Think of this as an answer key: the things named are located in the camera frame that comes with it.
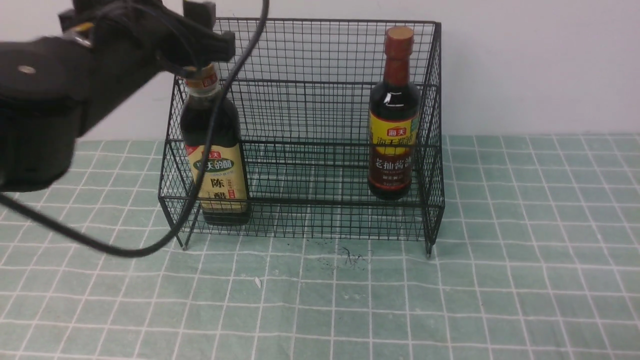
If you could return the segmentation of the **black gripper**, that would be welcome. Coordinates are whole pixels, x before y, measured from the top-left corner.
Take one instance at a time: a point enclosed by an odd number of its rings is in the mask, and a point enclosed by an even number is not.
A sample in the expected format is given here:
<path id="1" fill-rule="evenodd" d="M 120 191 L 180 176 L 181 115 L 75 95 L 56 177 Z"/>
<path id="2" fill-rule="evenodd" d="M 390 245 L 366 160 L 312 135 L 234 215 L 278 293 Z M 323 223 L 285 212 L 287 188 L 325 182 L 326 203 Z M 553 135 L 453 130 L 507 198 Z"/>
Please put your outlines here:
<path id="1" fill-rule="evenodd" d="M 84 124 L 97 125 L 158 73 L 230 62 L 235 35 L 214 32 L 216 11 L 212 1 L 184 0 L 176 13 L 161 0 L 74 0 L 58 19 L 92 56 Z"/>

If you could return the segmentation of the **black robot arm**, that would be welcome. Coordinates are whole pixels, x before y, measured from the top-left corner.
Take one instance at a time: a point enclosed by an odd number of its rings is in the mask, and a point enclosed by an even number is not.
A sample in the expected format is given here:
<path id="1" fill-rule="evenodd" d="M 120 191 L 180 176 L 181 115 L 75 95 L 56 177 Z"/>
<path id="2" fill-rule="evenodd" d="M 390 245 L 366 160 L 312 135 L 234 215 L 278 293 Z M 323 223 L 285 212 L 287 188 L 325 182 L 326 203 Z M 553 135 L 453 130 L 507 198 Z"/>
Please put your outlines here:
<path id="1" fill-rule="evenodd" d="M 50 187 L 84 136 L 159 73 L 230 62 L 236 36 L 214 32 L 213 2 L 74 0 L 62 33 L 0 46 L 1 191 Z"/>

